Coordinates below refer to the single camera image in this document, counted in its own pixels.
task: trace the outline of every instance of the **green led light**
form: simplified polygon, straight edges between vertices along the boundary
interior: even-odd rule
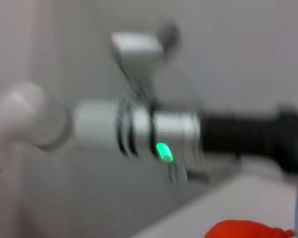
[[[173,161],[172,152],[165,143],[157,143],[155,146],[157,148],[158,154],[164,162],[171,163]]]

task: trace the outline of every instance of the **white wall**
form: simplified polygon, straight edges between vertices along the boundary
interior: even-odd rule
[[[0,0],[0,92],[33,80],[69,108],[123,96],[108,34],[160,19],[174,19],[183,35],[156,80],[165,102],[298,106],[298,0]],[[0,238],[126,237],[196,193],[168,187],[154,163],[70,145],[52,155],[26,148],[12,163],[0,175]]]

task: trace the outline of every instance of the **silver cylinder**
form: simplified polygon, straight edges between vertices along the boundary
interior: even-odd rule
[[[156,112],[153,122],[157,142],[169,146],[178,166],[186,167],[201,158],[200,119],[196,113]]]
[[[200,159],[200,119],[192,112],[150,112],[131,100],[85,101],[74,113],[74,137],[83,148],[158,159],[163,142],[180,167]]]

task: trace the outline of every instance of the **red object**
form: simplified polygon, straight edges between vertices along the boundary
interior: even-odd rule
[[[283,231],[252,221],[227,220],[217,223],[205,238],[291,238],[293,230]]]

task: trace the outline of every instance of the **gray wall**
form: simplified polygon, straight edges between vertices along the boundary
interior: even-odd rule
[[[155,81],[169,104],[298,106],[298,0],[0,0],[0,92],[33,80],[73,108],[125,95],[110,31],[175,19],[182,49]],[[155,163],[22,148],[0,175],[0,238],[127,237],[180,206]]]

